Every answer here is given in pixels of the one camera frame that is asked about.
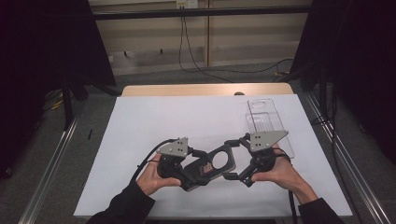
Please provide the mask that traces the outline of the person's right hand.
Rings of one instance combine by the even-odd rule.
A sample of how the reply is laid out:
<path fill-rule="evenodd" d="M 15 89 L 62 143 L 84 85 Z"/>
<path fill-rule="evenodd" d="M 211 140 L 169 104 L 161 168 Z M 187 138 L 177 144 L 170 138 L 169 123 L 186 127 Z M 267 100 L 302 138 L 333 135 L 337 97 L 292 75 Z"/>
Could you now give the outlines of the person's right hand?
<path fill-rule="evenodd" d="M 300 203 L 307 203 L 315 200 L 318 196 L 310 185 L 293 168 L 285 153 L 274 145 L 275 154 L 279 154 L 276 163 L 271 171 L 256 173 L 251 177 L 253 182 L 271 181 L 283 189 L 290 190 Z"/>

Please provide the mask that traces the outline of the person's left hand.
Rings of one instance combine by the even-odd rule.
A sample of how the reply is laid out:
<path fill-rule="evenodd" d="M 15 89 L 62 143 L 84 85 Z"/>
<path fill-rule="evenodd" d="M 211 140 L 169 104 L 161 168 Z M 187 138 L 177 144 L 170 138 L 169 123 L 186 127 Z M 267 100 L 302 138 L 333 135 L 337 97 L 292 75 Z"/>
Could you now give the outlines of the person's left hand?
<path fill-rule="evenodd" d="M 161 154 L 156 154 L 146 166 L 143 173 L 137 178 L 136 184 L 147 195 L 155 193 L 164 187 L 179 187 L 181 182 L 173 177 L 162 178 L 158 175 L 157 167 L 160 164 Z"/>

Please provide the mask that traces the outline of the black curtain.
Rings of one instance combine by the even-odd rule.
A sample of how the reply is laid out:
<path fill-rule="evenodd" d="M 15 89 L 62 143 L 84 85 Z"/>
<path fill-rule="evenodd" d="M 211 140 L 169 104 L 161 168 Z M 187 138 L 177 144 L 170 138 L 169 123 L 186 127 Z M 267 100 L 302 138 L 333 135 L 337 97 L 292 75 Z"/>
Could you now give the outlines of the black curtain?
<path fill-rule="evenodd" d="M 116 84 L 89 0 L 0 0 L 0 178 L 11 176 L 46 95 Z"/>
<path fill-rule="evenodd" d="M 312 0 L 290 71 L 321 73 L 396 165 L 396 0 Z"/>

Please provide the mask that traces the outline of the wooden table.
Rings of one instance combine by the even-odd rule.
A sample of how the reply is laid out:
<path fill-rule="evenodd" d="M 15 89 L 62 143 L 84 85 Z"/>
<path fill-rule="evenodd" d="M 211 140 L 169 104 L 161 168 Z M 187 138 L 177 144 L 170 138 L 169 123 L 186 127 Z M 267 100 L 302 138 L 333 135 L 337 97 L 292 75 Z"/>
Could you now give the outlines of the wooden table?
<path fill-rule="evenodd" d="M 228 96 L 237 91 L 245 95 L 293 94 L 288 83 L 220 83 L 130 85 L 123 89 L 121 96 Z"/>

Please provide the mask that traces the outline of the black horizontal bar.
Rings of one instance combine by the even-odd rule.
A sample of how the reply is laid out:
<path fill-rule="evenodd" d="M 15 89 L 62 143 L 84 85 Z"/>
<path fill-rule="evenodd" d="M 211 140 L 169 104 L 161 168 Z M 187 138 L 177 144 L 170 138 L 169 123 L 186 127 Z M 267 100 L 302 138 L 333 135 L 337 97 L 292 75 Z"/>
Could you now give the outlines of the black horizontal bar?
<path fill-rule="evenodd" d="M 206 17 L 206 16 L 232 16 L 232 15 L 297 14 L 297 13 L 307 13 L 311 9 L 312 9 L 311 6 L 164 9 L 164 10 L 146 10 L 146 11 L 97 12 L 97 13 L 93 13 L 92 17 L 96 21 L 108 21 L 108 20 L 187 18 L 187 17 Z"/>

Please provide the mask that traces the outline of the black stand post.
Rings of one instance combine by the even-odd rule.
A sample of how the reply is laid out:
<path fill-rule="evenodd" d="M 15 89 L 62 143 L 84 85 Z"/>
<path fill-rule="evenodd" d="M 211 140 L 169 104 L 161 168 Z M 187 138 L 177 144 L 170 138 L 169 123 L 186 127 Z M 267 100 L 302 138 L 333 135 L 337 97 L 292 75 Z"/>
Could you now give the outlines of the black stand post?
<path fill-rule="evenodd" d="M 64 130 L 66 131 L 74 120 L 70 87 L 67 77 L 63 77 L 62 96 L 63 96 L 63 104 L 64 104 Z"/>

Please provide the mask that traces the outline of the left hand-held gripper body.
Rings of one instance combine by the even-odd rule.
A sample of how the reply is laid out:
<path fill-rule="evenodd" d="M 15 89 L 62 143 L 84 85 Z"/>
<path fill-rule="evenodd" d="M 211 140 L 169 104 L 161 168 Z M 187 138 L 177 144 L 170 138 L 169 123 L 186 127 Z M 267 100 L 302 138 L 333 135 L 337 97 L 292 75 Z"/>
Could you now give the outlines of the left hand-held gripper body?
<path fill-rule="evenodd" d="M 192 153 L 192 147 L 188 145 L 188 138 L 178 138 L 171 141 L 158 150 L 161 154 L 157 167 L 158 175 L 162 178 L 173 177 L 183 180 L 188 177 L 181 163 Z"/>

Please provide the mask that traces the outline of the dark patterned phone case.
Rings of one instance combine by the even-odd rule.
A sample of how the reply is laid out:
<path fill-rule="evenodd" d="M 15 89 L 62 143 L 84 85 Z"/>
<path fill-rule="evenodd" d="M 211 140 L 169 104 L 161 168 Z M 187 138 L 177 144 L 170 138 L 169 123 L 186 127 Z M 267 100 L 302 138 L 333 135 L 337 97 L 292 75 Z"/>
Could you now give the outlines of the dark patterned phone case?
<path fill-rule="evenodd" d="M 233 171 L 235 167 L 231 146 L 223 145 L 209 152 L 206 158 L 188 164 L 184 170 L 191 175 L 207 178 L 209 183 L 221 177 L 223 173 Z"/>

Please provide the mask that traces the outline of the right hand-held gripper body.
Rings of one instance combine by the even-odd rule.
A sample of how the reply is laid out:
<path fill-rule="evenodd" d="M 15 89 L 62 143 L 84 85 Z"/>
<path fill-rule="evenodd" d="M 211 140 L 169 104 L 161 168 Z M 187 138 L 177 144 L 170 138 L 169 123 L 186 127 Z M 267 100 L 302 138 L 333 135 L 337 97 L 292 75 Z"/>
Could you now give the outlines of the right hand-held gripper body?
<path fill-rule="evenodd" d="M 253 173 L 268 172 L 273 169 L 278 157 L 289 156 L 281 149 L 281 153 L 275 153 L 273 145 L 284 138 L 288 134 L 287 131 L 269 131 L 269 132 L 255 132 L 250 136 L 249 153 L 252 157 L 250 165 L 253 168 Z"/>

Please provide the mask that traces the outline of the white table sheet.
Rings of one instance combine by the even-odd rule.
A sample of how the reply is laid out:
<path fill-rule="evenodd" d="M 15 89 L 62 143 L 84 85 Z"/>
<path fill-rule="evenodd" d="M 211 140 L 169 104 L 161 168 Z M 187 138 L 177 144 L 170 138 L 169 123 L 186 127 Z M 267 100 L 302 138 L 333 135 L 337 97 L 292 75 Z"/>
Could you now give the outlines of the white table sheet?
<path fill-rule="evenodd" d="M 292 165 L 340 217 L 352 212 L 295 94 L 272 96 L 291 148 Z M 85 188 L 74 212 L 105 210 L 130 182 L 137 165 L 161 141 L 185 137 L 211 151 L 248 132 L 247 96 L 120 97 L 117 99 Z M 153 194 L 152 219 L 290 217 L 286 190 L 269 182 L 246 187 L 220 177 L 190 192 L 162 188 Z"/>

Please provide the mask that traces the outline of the metal floor rail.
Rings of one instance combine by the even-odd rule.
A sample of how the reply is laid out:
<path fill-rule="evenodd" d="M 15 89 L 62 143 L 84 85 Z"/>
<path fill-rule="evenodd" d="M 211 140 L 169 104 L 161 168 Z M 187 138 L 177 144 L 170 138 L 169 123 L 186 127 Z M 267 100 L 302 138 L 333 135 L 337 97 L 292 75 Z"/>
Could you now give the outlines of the metal floor rail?
<path fill-rule="evenodd" d="M 54 153 L 49 160 L 46 170 L 35 188 L 34 194 L 25 207 L 18 224 L 35 224 L 35 220 L 50 190 L 51 183 L 57 174 L 68 145 L 78 126 L 85 103 L 77 104 L 76 115 L 71 119 L 70 124 L 63 130 L 61 138 L 54 149 Z"/>
<path fill-rule="evenodd" d="M 359 171 L 358 166 L 347 151 L 347 148 L 341 138 L 336 133 L 335 123 L 331 122 L 330 119 L 326 119 L 323 113 L 319 110 L 318 99 L 313 93 L 308 93 L 305 98 L 315 113 L 316 117 L 314 118 L 314 123 L 317 123 L 323 129 L 332 144 L 332 156 L 336 168 L 339 170 L 339 163 L 343 164 L 349 179 L 352 181 L 354 188 L 359 193 L 365 207 L 374 219 L 375 224 L 392 224 L 384 206 L 376 197 L 372 188 L 369 186 L 368 182 Z M 338 171 L 338 174 L 342 182 L 345 182 L 340 170 Z"/>

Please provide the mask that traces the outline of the white wall socket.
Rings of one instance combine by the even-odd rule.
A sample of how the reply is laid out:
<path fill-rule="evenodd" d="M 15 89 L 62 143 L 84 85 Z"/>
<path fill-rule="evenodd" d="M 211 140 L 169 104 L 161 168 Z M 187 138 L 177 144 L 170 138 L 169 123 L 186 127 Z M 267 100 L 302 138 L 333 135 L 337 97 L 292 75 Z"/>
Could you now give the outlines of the white wall socket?
<path fill-rule="evenodd" d="M 177 9 L 198 8 L 198 0 L 176 0 Z"/>

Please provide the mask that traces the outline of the clear plastic box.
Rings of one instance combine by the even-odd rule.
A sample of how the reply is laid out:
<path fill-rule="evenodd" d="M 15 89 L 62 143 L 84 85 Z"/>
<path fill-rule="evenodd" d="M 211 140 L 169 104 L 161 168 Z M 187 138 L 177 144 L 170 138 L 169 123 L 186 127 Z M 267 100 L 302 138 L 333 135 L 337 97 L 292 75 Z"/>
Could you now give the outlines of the clear plastic box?
<path fill-rule="evenodd" d="M 250 135 L 255 132 L 287 131 L 271 99 L 248 100 L 246 120 Z M 288 134 L 278 141 L 277 145 L 290 158 L 293 158 L 294 152 L 290 145 Z"/>

